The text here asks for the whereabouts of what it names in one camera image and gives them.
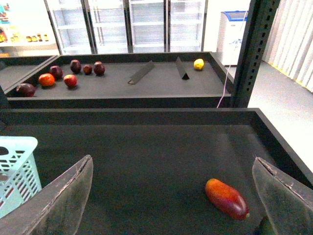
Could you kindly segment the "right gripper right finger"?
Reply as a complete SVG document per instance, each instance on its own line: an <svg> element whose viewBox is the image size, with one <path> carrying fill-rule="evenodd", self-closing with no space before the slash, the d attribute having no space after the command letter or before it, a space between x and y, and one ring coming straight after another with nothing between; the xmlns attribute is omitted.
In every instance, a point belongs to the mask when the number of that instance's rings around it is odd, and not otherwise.
<svg viewBox="0 0 313 235"><path fill-rule="evenodd" d="M257 193L266 211L262 235L311 235L313 190L257 157L252 166Z"/></svg>

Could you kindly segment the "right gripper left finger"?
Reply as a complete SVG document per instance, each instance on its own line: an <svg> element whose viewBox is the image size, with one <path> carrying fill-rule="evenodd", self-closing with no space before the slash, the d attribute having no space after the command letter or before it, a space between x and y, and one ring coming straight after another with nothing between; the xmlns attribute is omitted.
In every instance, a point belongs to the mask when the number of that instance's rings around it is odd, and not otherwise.
<svg viewBox="0 0 313 235"><path fill-rule="evenodd" d="M93 160L86 155L21 206L1 218L2 235L74 235L89 197Z"/></svg>

